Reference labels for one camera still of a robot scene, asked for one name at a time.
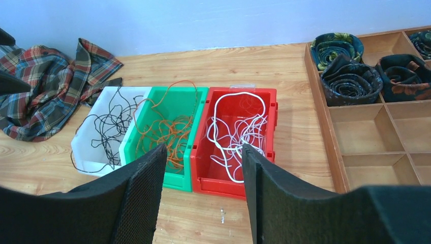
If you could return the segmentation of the black coiled roll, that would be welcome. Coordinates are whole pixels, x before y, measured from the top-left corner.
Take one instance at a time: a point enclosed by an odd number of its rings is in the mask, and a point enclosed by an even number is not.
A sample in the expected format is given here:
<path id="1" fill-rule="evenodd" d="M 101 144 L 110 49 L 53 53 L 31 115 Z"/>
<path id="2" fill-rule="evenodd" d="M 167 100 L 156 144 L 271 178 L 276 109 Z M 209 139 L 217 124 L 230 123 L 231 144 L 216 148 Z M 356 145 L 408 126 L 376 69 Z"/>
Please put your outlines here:
<path id="1" fill-rule="evenodd" d="M 430 67 L 411 54 L 382 57 L 375 66 L 383 81 L 385 102 L 430 99 Z"/>
<path id="2" fill-rule="evenodd" d="M 345 54 L 338 55 L 320 76 L 327 106 L 372 104 L 383 89 L 377 70 Z"/>
<path id="3" fill-rule="evenodd" d="M 430 59 L 430 30 L 409 35 L 409 39 L 424 60 Z"/>
<path id="4" fill-rule="evenodd" d="M 324 71 L 339 54 L 361 62 L 364 53 L 363 43 L 349 33 L 326 33 L 317 36 L 310 45 L 318 71 Z"/>

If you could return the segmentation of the wooden compartment tray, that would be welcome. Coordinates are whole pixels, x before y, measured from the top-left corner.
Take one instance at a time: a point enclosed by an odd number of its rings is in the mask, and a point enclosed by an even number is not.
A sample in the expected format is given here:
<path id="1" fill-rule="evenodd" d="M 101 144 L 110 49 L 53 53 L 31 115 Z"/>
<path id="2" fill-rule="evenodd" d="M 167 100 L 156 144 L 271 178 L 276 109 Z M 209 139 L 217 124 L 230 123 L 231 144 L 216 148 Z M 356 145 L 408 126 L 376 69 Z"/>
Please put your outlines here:
<path id="1" fill-rule="evenodd" d="M 357 37 L 364 46 L 361 64 L 375 68 L 394 54 L 424 60 L 409 35 L 429 27 Z M 332 174 L 344 193 L 364 185 L 430 185 L 430 99 L 385 102 L 382 91 L 372 104 L 327 106 L 320 76 L 305 48 L 305 65 Z"/>

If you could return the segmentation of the green plastic bin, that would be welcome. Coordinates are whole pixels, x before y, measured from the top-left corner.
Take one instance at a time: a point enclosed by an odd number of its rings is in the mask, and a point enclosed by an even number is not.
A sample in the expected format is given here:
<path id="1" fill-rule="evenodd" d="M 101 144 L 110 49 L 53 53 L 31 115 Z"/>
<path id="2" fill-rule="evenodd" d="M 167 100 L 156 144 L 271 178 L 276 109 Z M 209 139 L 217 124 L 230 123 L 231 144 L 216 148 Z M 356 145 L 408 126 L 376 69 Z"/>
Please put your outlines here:
<path id="1" fill-rule="evenodd" d="M 164 144 L 168 159 L 163 186 L 190 192 L 191 150 L 207 94 L 205 87 L 152 87 L 134 116 L 124 148 L 126 164 Z"/>

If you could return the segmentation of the red plastic bin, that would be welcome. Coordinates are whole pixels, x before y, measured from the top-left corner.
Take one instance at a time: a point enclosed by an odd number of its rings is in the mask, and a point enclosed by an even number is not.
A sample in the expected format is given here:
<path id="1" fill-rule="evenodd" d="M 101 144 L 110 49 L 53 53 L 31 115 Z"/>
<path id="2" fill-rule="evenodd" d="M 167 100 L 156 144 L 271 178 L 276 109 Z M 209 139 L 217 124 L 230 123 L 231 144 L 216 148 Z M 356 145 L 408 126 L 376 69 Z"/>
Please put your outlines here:
<path id="1" fill-rule="evenodd" d="M 241 151 L 250 144 L 274 162 L 275 88 L 211 87 L 191 150 L 193 191 L 245 198 Z"/>

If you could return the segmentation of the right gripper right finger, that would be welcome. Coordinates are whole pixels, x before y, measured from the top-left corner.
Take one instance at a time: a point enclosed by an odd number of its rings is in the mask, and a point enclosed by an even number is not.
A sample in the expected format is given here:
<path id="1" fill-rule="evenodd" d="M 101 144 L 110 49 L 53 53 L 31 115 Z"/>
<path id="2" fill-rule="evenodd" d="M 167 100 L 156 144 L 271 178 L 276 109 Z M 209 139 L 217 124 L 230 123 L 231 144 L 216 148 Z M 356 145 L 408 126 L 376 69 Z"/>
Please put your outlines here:
<path id="1" fill-rule="evenodd" d="M 365 186 L 338 194 L 249 144 L 242 171 L 253 243 L 430 243 L 430 187 Z"/>

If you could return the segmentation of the plaid cloth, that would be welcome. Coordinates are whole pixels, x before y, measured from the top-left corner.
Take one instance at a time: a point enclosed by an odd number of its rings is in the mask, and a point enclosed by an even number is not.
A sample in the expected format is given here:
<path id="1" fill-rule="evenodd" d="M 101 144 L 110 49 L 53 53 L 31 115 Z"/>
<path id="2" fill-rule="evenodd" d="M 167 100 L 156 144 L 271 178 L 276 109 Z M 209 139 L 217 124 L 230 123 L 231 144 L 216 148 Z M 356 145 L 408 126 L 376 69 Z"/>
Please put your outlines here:
<path id="1" fill-rule="evenodd" d="M 1 130 L 9 137 L 41 142 L 58 133 L 81 104 L 93 105 L 122 67 L 113 54 L 79 39 L 74 59 L 36 45 L 1 58 L 1 70 L 30 85 L 25 93 L 1 96 Z"/>

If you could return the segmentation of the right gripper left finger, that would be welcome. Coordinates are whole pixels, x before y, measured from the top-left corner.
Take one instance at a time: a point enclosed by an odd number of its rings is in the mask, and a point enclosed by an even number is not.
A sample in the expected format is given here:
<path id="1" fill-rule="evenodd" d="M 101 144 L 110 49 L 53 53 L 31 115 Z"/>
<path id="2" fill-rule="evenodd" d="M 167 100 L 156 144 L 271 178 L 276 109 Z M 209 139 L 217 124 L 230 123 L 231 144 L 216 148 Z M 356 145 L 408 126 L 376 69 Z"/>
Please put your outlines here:
<path id="1" fill-rule="evenodd" d="M 66 193 L 1 188 L 1 243 L 151 243 L 166 161 L 160 144 Z"/>

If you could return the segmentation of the white plastic bin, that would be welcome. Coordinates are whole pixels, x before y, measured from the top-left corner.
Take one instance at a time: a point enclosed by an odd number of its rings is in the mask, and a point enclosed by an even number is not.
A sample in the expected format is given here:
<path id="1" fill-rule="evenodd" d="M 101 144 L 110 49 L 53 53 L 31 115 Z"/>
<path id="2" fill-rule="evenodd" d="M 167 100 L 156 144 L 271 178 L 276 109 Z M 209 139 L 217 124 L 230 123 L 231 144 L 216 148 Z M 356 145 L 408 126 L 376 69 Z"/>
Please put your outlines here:
<path id="1" fill-rule="evenodd" d="M 125 145 L 149 86 L 107 86 L 74 136 L 71 147 L 78 172 L 104 176 L 126 164 Z"/>

